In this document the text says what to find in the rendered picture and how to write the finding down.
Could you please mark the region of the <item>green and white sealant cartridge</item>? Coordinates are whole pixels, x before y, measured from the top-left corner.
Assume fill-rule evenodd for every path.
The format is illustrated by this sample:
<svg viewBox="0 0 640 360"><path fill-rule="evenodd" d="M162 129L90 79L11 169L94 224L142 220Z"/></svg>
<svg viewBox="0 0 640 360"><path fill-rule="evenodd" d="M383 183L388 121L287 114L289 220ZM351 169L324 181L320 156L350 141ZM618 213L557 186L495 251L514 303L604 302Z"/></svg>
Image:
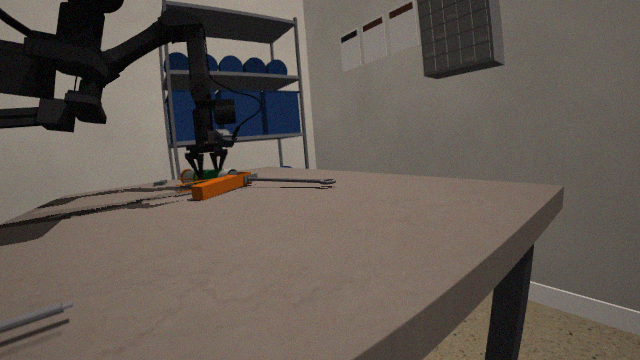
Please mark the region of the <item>green and white sealant cartridge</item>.
<svg viewBox="0 0 640 360"><path fill-rule="evenodd" d="M237 170L236 169L203 170L202 179L213 179L213 178L223 177L226 174L229 174L231 171L237 171ZM183 178L186 178L186 179L198 179L198 177L197 177L197 175L196 175L194 170L186 171L183 174ZM196 181L200 181L200 180L183 180L184 183L190 183L190 182L196 182ZM206 182L206 181L203 181L203 182ZM188 186L193 186L193 185L200 184L200 183L203 183L203 182L197 182L197 183L192 183L192 184L187 184L187 185Z"/></svg>

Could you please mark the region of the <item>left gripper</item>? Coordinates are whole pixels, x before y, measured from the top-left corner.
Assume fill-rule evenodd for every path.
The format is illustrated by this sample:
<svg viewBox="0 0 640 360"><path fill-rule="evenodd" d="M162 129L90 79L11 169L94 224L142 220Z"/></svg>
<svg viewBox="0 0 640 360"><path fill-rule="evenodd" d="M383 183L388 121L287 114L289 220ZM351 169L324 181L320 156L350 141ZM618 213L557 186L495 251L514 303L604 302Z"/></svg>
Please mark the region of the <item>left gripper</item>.
<svg viewBox="0 0 640 360"><path fill-rule="evenodd" d="M191 153L185 153L185 158L194 169L197 177L202 179L203 174L203 158L204 154L210 153L210 157L214 166L214 169L222 169L225 158L228 154L227 149L223 149L215 140L215 133L218 133L221 137L232 137L232 134L227 129L216 129L213 126L199 125L194 127L196 145L186 146L186 151L190 150ZM195 148L191 148L195 147ZM218 151L218 152L217 152ZM219 168L217 166L217 157L220 156ZM199 171L196 167L194 159L197 160Z"/></svg>

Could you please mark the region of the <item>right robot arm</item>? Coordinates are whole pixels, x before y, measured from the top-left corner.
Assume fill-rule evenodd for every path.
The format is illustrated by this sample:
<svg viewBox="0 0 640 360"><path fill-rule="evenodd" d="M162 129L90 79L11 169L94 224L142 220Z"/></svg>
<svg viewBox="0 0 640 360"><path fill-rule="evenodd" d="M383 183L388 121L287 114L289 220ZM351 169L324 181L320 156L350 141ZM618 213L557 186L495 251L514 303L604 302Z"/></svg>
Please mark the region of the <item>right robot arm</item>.
<svg viewBox="0 0 640 360"><path fill-rule="evenodd" d="M29 37L91 49L109 67L101 51L104 13L117 11L124 0L67 1L60 3L56 34L29 30Z"/></svg>

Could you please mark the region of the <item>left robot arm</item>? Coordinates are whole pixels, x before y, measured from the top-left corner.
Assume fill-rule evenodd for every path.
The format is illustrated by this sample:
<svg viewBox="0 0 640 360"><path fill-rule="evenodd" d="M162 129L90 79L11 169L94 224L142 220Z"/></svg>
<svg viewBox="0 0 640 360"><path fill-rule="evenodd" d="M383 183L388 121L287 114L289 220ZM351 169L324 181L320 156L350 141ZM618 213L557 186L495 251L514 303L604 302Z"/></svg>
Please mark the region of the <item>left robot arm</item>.
<svg viewBox="0 0 640 360"><path fill-rule="evenodd" d="M162 45L186 42L189 89L196 105L195 110L192 110L194 127L207 125L209 128L213 125L212 110L217 125L236 123L234 100L217 100L211 96L202 18L177 9L167 9L157 19L144 31L103 52L102 57L112 71L111 81L81 77L79 90L68 90L67 93L97 97L101 103L103 88L120 77L119 73L131 63Z"/></svg>

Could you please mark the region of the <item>grey-handled screwdriver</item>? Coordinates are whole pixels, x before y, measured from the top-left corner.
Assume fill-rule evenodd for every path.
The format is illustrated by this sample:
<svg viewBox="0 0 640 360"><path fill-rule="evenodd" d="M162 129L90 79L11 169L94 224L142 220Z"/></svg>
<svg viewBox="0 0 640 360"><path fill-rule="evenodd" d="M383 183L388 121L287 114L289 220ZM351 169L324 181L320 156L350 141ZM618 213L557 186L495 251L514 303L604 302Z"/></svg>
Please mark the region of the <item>grey-handled screwdriver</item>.
<svg viewBox="0 0 640 360"><path fill-rule="evenodd" d="M0 333L5 331L62 313L66 308L72 307L73 302L68 302L65 304L57 303L51 306L47 306L26 314L22 314L4 321L0 322Z"/></svg>

